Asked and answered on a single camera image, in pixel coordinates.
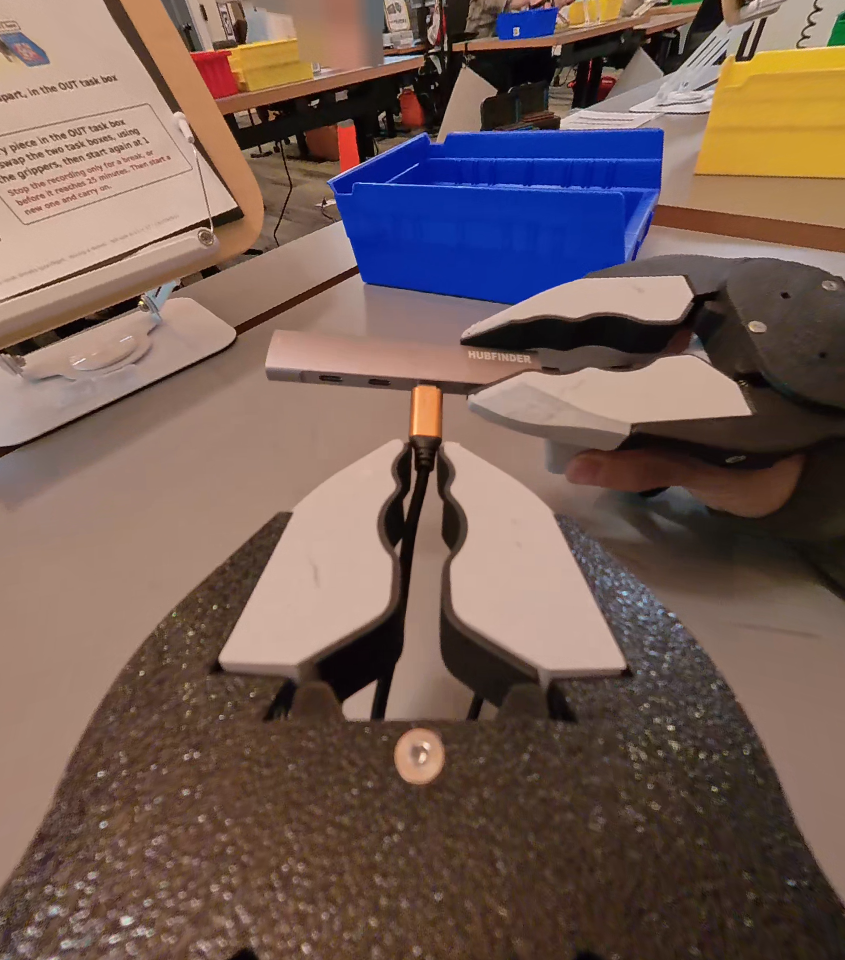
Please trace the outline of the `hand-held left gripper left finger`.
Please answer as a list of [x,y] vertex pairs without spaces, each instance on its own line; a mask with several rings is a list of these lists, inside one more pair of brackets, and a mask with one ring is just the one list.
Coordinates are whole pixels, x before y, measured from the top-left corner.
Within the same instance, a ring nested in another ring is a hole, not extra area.
[[296,504],[218,656],[228,673],[372,683],[397,658],[412,451],[391,439]]

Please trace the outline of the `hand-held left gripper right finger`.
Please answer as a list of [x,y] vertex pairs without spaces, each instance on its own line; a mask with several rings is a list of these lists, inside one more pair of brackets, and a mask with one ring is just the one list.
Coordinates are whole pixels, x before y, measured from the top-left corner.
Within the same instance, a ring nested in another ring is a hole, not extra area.
[[439,453],[440,654],[471,690],[617,678],[627,669],[555,514],[455,441]]

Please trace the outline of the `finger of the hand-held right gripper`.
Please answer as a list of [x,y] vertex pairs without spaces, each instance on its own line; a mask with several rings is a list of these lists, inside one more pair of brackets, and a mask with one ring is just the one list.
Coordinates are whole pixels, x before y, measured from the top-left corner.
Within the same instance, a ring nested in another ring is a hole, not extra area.
[[620,450],[650,428],[753,414],[741,386],[695,355],[632,369],[527,371],[477,390],[466,403],[491,424],[542,439],[550,474],[563,474],[581,452]]
[[694,306],[681,275],[586,277],[536,294],[464,330],[479,354],[525,354],[544,372],[644,366],[670,351]]

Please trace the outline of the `grey usb hub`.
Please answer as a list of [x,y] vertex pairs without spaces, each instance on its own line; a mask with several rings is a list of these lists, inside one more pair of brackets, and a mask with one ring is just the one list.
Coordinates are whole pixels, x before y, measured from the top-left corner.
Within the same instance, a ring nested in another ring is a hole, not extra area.
[[270,381],[400,392],[430,386],[450,396],[543,370],[520,352],[291,330],[272,333],[265,359]]

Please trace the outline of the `person's right hand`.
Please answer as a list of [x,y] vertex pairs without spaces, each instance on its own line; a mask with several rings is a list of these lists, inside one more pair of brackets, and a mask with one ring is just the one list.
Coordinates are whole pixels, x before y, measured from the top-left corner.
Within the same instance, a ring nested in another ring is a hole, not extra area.
[[761,519],[792,497],[806,458],[794,455],[756,470],[716,466],[659,450],[587,451],[564,476],[572,484],[625,494],[680,488],[706,508],[742,519]]

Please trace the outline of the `white paper sheet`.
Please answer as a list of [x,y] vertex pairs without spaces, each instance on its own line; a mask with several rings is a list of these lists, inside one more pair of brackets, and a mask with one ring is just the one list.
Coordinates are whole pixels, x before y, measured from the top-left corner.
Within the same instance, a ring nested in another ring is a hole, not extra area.
[[658,111],[633,112],[578,109],[560,119],[561,131],[629,131],[656,127],[663,114]]

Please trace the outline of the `large yellow plastic bin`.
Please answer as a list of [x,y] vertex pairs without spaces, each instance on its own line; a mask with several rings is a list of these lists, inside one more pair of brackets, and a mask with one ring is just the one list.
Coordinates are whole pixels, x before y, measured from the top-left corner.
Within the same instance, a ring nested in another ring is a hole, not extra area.
[[728,58],[695,173],[845,180],[845,46]]

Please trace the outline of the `white laptop stand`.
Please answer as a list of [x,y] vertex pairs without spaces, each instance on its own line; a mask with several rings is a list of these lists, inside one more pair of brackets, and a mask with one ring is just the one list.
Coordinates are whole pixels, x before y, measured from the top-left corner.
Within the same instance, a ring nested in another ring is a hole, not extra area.
[[649,114],[708,114],[724,62],[740,52],[743,59],[752,58],[767,19],[764,16],[736,25],[721,24],[639,108]]

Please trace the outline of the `small blue plastic bin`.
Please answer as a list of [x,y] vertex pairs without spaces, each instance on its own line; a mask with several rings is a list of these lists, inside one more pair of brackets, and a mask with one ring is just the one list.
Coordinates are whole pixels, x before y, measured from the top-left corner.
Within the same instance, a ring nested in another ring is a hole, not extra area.
[[495,35],[505,42],[548,38],[555,34],[558,17],[555,6],[503,11],[496,17]]

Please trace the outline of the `metal board stand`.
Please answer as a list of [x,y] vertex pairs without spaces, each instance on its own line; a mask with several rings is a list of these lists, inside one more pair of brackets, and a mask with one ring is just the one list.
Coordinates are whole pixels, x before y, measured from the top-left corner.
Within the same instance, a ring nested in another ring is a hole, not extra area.
[[0,352],[0,449],[15,448],[227,350],[237,331],[177,281],[24,356]]

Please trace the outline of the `long work table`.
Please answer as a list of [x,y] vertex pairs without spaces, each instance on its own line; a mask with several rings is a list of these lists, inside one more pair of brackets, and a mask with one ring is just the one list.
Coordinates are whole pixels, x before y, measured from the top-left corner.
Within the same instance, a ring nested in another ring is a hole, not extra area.
[[375,154],[382,114],[395,112],[399,94],[413,83],[423,55],[386,57],[381,65],[327,69],[314,78],[217,99],[216,106],[246,151],[351,121],[361,161]]

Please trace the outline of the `wooden document board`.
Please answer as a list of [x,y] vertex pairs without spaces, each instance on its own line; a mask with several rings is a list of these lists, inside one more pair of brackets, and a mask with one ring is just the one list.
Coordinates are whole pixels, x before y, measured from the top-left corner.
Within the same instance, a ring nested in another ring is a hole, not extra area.
[[144,246],[60,281],[0,302],[0,351],[114,306],[164,282],[244,252],[263,221],[260,187],[162,2],[109,2],[131,23],[159,86],[169,91],[197,138],[201,157],[234,199],[237,210],[214,219],[216,246],[197,239],[203,225]]

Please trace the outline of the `small yellow plastic bin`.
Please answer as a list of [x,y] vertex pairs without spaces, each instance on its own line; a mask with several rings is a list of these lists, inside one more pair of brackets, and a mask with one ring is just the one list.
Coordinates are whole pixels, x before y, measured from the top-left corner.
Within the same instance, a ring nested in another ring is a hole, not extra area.
[[240,92],[268,90],[314,78],[312,63],[300,57],[296,37],[242,44],[224,53]]

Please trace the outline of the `red plastic bin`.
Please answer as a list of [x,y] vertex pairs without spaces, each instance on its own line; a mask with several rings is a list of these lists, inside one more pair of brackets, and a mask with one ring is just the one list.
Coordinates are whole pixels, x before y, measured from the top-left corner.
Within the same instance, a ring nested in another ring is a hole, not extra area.
[[190,54],[200,77],[215,100],[237,96],[240,93],[239,83],[230,63],[230,57],[234,51],[233,48],[226,48]]

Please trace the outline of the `printed instruction sheet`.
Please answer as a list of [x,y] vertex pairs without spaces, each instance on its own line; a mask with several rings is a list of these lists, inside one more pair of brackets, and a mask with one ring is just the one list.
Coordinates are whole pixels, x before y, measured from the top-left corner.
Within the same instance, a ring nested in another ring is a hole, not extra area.
[[[181,108],[96,1],[0,1],[0,303],[206,226]],[[237,204],[209,162],[215,217]]]

